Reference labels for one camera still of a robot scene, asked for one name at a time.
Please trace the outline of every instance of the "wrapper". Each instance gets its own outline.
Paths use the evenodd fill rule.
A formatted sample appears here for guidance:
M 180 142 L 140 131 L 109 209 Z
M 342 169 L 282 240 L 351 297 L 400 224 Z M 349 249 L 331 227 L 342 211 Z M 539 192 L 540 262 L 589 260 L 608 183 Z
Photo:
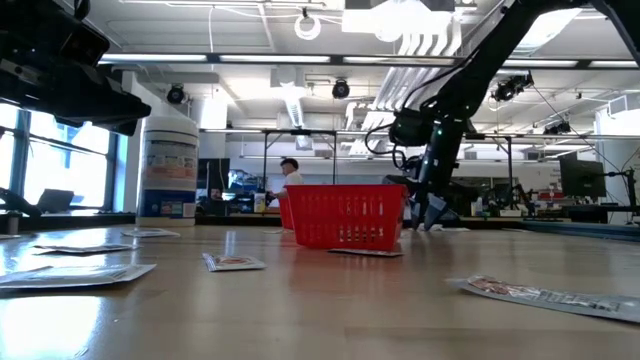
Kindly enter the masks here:
M 123 231 L 122 235 L 133 236 L 133 237 L 161 237 L 161 236 L 180 237 L 180 234 L 174 233 L 173 231 L 167 231 L 164 229 L 132 229 L 132 230 Z
M 455 288 L 492 299 L 573 314 L 640 323 L 640 298 L 580 294 L 512 285 L 484 275 L 450 280 L 449 283 Z
M 358 249 L 331 249 L 331 253 L 364 255 L 364 256 L 381 256 L 381 257 L 397 257 L 402 256 L 401 252 L 378 251 L 378 250 L 358 250 Z
M 203 253 L 209 271 L 258 270 L 267 267 L 262 261 L 252 256 L 224 256 Z
M 135 280 L 155 267 L 155 264 L 47 266 L 0 276 L 0 289 L 47 289 L 106 285 Z
M 49 250 L 44 254 L 67 253 L 67 254 L 90 254 L 110 251 L 134 250 L 138 247 L 128 244 L 102 244 L 98 246 L 64 246 L 64 245 L 36 245 L 34 248 Z

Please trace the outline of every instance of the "snack packet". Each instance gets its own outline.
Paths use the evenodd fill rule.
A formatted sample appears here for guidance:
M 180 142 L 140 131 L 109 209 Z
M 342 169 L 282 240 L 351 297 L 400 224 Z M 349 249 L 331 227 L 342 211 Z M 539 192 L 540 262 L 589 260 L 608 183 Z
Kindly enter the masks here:
M 358 249 L 331 249 L 330 253 L 364 255 L 364 256 L 381 256 L 381 257 L 397 257 L 402 256 L 401 252 L 378 251 L 378 250 L 358 250 Z
M 68 254 L 90 254 L 121 250 L 134 250 L 138 247 L 136 245 L 129 244 L 102 244 L 97 246 L 36 245 L 34 246 L 34 248 L 49 250 L 44 252 L 43 254 L 50 254 L 54 252 Z
M 150 265 L 46 266 L 0 276 L 0 289 L 46 289 L 106 285 L 132 281 L 153 270 Z
M 160 236 L 180 237 L 180 234 L 175 233 L 173 231 L 167 231 L 165 229 L 142 229 L 142 228 L 123 231 L 122 235 L 133 236 L 133 237 L 160 237 Z
M 257 270 L 267 267 L 262 261 L 252 256 L 225 256 L 203 253 L 209 271 Z
M 492 299 L 573 314 L 640 323 L 640 298 L 570 293 L 512 285 L 484 275 L 450 280 L 449 283 L 455 288 Z

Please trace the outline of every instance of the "plastic basket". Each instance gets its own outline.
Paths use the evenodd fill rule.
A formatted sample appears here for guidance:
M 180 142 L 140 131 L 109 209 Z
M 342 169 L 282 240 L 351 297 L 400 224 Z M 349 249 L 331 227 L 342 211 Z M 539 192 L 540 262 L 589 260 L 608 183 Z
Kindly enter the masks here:
M 287 230 L 293 230 L 293 217 L 291 216 L 291 206 L 289 198 L 279 199 L 280 203 L 280 219 L 282 219 L 282 227 Z
M 390 251 L 400 236 L 403 185 L 297 185 L 287 192 L 299 245 Z

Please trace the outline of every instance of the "wooden table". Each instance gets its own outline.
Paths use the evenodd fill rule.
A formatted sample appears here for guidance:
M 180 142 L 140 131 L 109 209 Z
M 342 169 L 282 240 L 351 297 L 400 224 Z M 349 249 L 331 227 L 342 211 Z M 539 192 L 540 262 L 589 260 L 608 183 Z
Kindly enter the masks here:
M 640 296 L 633 243 L 535 233 L 412 233 L 395 259 L 328 254 L 292 234 L 196 227 L 131 252 L 33 255 L 39 241 L 130 243 L 120 229 L 0 242 L 0 273 L 44 265 L 157 263 L 126 285 L 0 293 L 1 359 L 638 359 L 638 326 L 490 300 L 444 279 L 476 273 Z M 209 273 L 202 252 L 263 271 Z

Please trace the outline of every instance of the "person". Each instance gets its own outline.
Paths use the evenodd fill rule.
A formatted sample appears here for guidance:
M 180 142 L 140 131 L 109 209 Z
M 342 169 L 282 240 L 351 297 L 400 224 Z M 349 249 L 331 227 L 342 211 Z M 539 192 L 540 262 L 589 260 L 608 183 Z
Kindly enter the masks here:
M 286 158 L 282 160 L 280 163 L 280 167 L 282 168 L 282 175 L 284 175 L 284 185 L 304 185 L 304 179 L 302 179 L 302 175 L 298 172 L 300 168 L 298 165 L 298 161 L 292 158 Z M 274 194 L 278 199 L 287 197 L 287 189 L 283 188 L 279 193 Z

